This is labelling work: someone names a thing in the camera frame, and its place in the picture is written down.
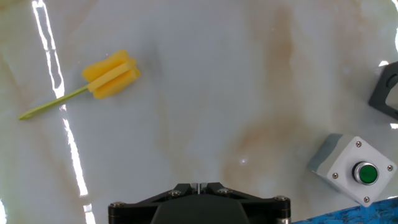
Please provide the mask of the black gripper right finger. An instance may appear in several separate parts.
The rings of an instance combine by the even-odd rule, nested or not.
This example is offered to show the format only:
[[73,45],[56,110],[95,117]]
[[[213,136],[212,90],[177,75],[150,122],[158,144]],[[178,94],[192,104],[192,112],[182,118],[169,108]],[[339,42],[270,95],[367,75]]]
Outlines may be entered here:
[[238,201],[250,223],[291,224],[291,201],[286,196],[260,198],[227,188],[220,182],[201,183],[201,194],[211,194]]

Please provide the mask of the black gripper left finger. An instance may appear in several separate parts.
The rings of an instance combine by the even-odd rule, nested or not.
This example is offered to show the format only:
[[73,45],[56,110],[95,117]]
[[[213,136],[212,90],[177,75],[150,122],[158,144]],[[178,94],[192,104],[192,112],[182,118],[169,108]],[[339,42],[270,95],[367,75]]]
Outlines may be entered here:
[[137,203],[113,202],[108,206],[108,223],[150,223],[162,203],[196,193],[196,183],[177,184],[171,190]]

